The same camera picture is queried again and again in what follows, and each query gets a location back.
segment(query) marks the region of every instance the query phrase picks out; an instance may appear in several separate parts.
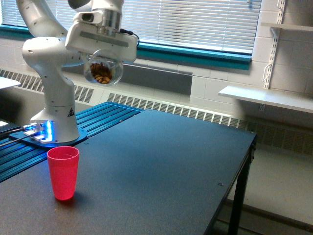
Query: cable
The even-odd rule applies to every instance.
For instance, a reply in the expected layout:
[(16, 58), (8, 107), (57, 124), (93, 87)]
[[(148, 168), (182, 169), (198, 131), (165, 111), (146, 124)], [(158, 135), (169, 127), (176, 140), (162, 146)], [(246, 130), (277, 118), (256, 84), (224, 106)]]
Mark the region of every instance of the cable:
[(28, 137), (38, 136), (38, 135), (40, 135), (40, 134), (41, 134), (41, 132), (36, 132), (36, 133), (31, 134), (31, 135), (29, 135), (29, 136), (24, 136), (24, 137), (19, 138), (19, 139), (17, 139), (17, 140), (10, 141), (10, 142), (6, 142), (6, 143), (4, 143), (4, 144), (1, 144), (1, 145), (0, 145), (0, 148), (5, 147), (5, 146), (7, 146), (7, 145), (9, 145), (9, 144), (16, 143), (16, 142), (18, 142), (18, 141), (24, 140), (24, 139), (26, 139), (26, 138), (28, 138)]
[(137, 34), (135, 34), (134, 32), (132, 32), (132, 31), (129, 31), (129, 30), (125, 30), (125, 29), (120, 29), (120, 31), (119, 31), (120, 33), (127, 33), (127, 34), (129, 34), (129, 35), (135, 35), (137, 38), (138, 38), (138, 43), (137, 43), (137, 46), (139, 46), (139, 43), (140, 43), (140, 38), (139, 38), (139, 36), (137, 35)]
[(6, 132), (3, 132), (0, 134), (0, 139), (2, 139), (3, 137), (6, 137), (10, 134), (13, 134), (15, 132), (19, 132), (19, 131), (23, 131), (24, 129), (23, 128), (18, 128), (18, 129), (14, 129), (14, 130), (11, 130), (11, 131), (6, 131)]

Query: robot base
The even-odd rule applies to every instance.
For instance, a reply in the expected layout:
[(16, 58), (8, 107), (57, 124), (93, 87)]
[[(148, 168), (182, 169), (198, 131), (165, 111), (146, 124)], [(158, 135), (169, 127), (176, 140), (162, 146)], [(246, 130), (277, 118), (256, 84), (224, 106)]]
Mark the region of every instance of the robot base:
[[(66, 142), (66, 143), (48, 143), (48, 144), (44, 144), (44, 143), (40, 143), (36, 140), (34, 140), (32, 137), (28, 137), (26, 139), (21, 140), (21, 142), (26, 142), (28, 144), (32, 144), (35, 145), (37, 147), (41, 147), (41, 148), (55, 148), (55, 147), (60, 147), (60, 146), (75, 146), (77, 144), (79, 144), (80, 142), (83, 142), (84, 140), (86, 140), (87, 137), (87, 131), (85, 131), (82, 128), (78, 128), (78, 133), (79, 133), (79, 138), (70, 141), (70, 142)], [(20, 139), (25, 137), (25, 134), (23, 131), (14, 133), (9, 135), (11, 138), (14, 139)]]

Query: clear plastic container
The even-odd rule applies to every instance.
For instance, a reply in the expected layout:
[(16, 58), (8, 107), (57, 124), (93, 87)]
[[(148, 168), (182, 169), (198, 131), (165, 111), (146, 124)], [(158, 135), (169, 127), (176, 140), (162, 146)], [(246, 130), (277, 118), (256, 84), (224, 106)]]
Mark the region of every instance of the clear plastic container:
[(98, 50), (87, 58), (84, 66), (87, 81), (101, 86), (111, 86), (123, 76), (122, 61), (111, 51)]

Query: white wall shelf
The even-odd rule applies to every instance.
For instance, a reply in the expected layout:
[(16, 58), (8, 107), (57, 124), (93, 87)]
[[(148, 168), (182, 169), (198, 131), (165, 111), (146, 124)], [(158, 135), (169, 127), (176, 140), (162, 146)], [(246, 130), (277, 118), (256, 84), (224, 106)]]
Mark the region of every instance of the white wall shelf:
[(293, 30), (293, 31), (307, 31), (313, 32), (313, 27), (310, 26), (302, 26), (302, 25), (294, 25), (294, 24), (283, 24), (283, 23), (261, 23), (262, 26), (272, 27), (272, 28), (281, 28), (285, 30)]
[(4, 77), (0, 77), (0, 89), (14, 87), (14, 86), (18, 86), (18, 85), (20, 85), (20, 83), (18, 81), (15, 81), (12, 79), (7, 79)]
[(248, 86), (227, 86), (219, 92), (219, 95), (254, 103), (313, 113), (313, 97), (301, 94), (252, 88)]

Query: heating vent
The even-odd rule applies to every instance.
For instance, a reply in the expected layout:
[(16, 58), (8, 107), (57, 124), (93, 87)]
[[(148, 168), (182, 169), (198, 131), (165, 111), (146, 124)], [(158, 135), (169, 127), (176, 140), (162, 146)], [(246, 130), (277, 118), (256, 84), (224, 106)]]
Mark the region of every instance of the heating vent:
[(189, 118), (209, 121), (226, 125), (238, 129), (243, 129), (258, 134), (258, 143), (291, 150), (297, 153), (313, 154), (313, 135), (294, 131), (281, 127), (276, 127), (270, 123), (262, 124), (253, 121), (246, 121), (229, 115), (216, 114), (205, 110), (199, 110), (192, 107), (176, 105), (166, 102), (155, 102), (146, 99), (139, 99), (130, 96), (121, 96), (119, 94), (110, 93), (109, 102), (126, 104), (140, 109), (153, 109), (161, 112), (176, 114)]
[[(9, 78), (12, 80), (16, 80), (20, 82), (19, 87), (37, 91), (44, 93), (44, 86), (41, 81), (41, 78), (30, 76), (22, 73), (17, 72), (11, 72), (6, 70), (0, 70), (0, 77)], [(81, 87), (81, 86), (75, 86), (75, 100), (81, 101), (84, 103), (89, 103), (91, 100), (91, 97), (93, 95), (94, 89), (87, 88), (87, 87)]]

